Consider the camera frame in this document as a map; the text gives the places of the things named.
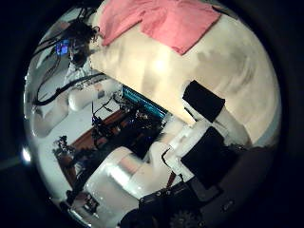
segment white surface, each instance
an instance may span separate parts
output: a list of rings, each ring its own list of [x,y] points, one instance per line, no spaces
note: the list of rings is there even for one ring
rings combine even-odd
[[[196,143],[198,143],[209,126],[210,124],[208,122],[201,120],[196,122],[191,128],[185,127],[173,141],[177,147],[174,149],[171,147],[164,155],[166,163],[172,168],[176,175],[182,174],[184,181],[189,181],[194,177],[194,175],[181,163],[181,158],[185,156]]]
[[[124,215],[138,206],[138,201],[112,178],[117,163],[131,152],[120,147],[114,150],[86,182],[85,190],[100,203],[98,227],[113,228]]]
[[[55,88],[62,86],[64,82],[65,72],[54,75],[46,84],[41,88],[41,94],[47,93],[49,96],[55,91]],[[97,109],[107,102],[108,98],[94,101],[94,107]],[[44,113],[47,113],[53,103],[42,107]],[[113,111],[118,110],[119,106],[114,102],[110,102],[108,107]],[[106,118],[111,113],[103,109],[97,112],[102,119]],[[37,160],[37,165],[42,175],[42,178],[47,186],[49,193],[56,199],[65,199],[66,190],[70,189],[65,176],[63,175],[59,164],[52,154],[51,150],[55,148],[53,142],[58,140],[59,136],[67,135],[67,143],[73,143],[88,129],[91,128],[91,105],[87,105],[81,111],[69,111],[69,114],[58,125],[56,125],[50,133],[43,139],[33,137],[31,134],[29,122],[26,122],[26,130],[28,131],[28,141],[31,145],[30,151],[33,153]]]
[[[32,112],[30,128],[35,137],[46,137],[54,126],[58,125],[68,115],[67,96],[68,92],[60,94],[52,103],[52,108],[47,114],[40,113],[40,110],[43,109],[41,107],[37,107]]]
[[[103,4],[93,25],[99,23]],[[135,26],[102,47],[91,44],[93,68],[132,87],[185,122],[194,120],[183,109],[182,85],[197,80],[226,99],[229,112],[245,125],[253,143],[268,131],[269,142],[279,122],[271,123],[279,109],[276,74],[256,36],[238,20],[222,15],[185,55],[180,56],[140,32]]]
[[[120,89],[117,81],[106,79],[99,83],[89,85],[83,89],[72,89],[68,94],[68,104],[74,111],[80,111],[85,106],[103,96],[110,97]]]

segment wire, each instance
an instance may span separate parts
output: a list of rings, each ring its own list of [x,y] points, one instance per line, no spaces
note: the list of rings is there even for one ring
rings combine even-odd
[[[56,70],[57,70],[57,68],[58,68],[58,66],[59,66],[59,64],[60,64],[60,61],[61,61],[61,56],[58,56],[58,55],[57,55],[57,58],[56,58],[56,60],[55,60],[55,62],[54,62],[54,64],[53,64],[53,66],[47,70],[47,72],[45,73],[45,76],[44,76],[44,78],[43,78],[43,82],[39,85],[39,87],[38,87],[38,89],[37,89],[37,97],[38,97],[38,95],[39,95],[39,91],[40,91],[40,88],[42,87],[42,85],[44,85],[45,82],[46,82],[48,79],[50,79],[50,77],[56,72]]]
[[[86,17],[87,17],[87,7],[83,7],[83,9],[85,10],[85,14],[84,14],[84,17],[82,19],[85,20]]]
[[[86,19],[89,18],[93,13],[95,13],[96,10],[95,9],[91,9],[91,12],[88,12],[87,15],[85,16]]]
[[[80,18],[80,16],[82,15],[82,13],[83,13],[83,10],[84,10],[84,8],[81,8],[80,9],[80,11],[79,11],[79,13],[78,13],[78,16],[77,16],[77,19],[79,19]]]
[[[61,93],[65,92],[70,87],[72,87],[72,86],[74,86],[74,85],[76,85],[76,84],[78,84],[80,82],[90,80],[90,79],[92,79],[94,77],[97,77],[99,75],[104,75],[104,74],[103,73],[96,73],[96,74],[93,74],[93,75],[85,76],[85,77],[82,77],[80,79],[76,79],[76,80],[74,80],[74,81],[66,84],[63,87],[57,88],[56,92],[52,96],[50,96],[48,99],[46,99],[45,101],[39,101],[38,100],[38,94],[36,94],[36,98],[33,101],[33,104],[37,105],[37,106],[47,105],[47,104],[51,103],[52,101],[54,101]]]
[[[50,38],[44,40],[43,42],[39,43],[38,47],[41,46],[41,45],[43,45],[43,44],[45,44],[45,43],[47,43],[47,42],[56,40],[56,38],[57,38],[58,36],[60,36],[61,34],[63,34],[64,31],[65,31],[66,29],[62,30],[61,32],[57,33],[56,35],[54,35],[54,36],[52,36],[52,37],[50,37]]]
[[[37,54],[39,54],[40,52],[44,51],[45,49],[48,49],[56,44],[58,44],[59,42],[63,41],[63,39],[60,39],[60,40],[57,40],[56,42],[50,44],[50,45],[47,45],[39,50],[37,50],[35,53],[32,54],[31,58],[35,57]]]
[[[118,105],[126,105],[126,101],[118,101],[117,98],[115,97],[115,93],[113,94],[113,100],[116,102]]]
[[[179,174],[179,177],[181,178],[181,182],[184,182],[182,174]]]
[[[168,164],[167,164],[167,162],[165,161],[165,158],[164,158],[164,156],[165,156],[165,154],[168,152],[170,150],[170,148],[167,148],[162,154],[161,154],[161,160],[162,160],[162,162],[166,165],[166,166],[168,166],[168,167],[170,167]]]
[[[46,56],[46,58],[45,58],[43,61],[45,61],[45,60],[47,60],[49,57],[51,57],[51,56],[55,53],[55,51],[56,51],[56,49],[53,48],[53,49],[51,50],[51,52]]]
[[[92,102],[92,115],[94,116],[94,103]]]
[[[110,101],[113,99],[113,96],[111,96],[110,97],[110,99],[106,102],[106,103],[104,103],[100,108],[98,108],[96,111],[94,111],[93,112],[93,115],[95,115],[99,110],[101,110],[103,107],[107,110],[107,111],[109,111],[109,112],[112,112],[112,110],[110,109],[110,108],[108,108],[108,107],[106,107],[109,103],[110,103]]]

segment pink cloth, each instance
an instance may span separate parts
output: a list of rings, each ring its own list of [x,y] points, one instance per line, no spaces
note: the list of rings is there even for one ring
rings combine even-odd
[[[100,21],[103,46],[141,23],[141,31],[180,55],[190,49],[220,14],[199,0],[110,0]]]

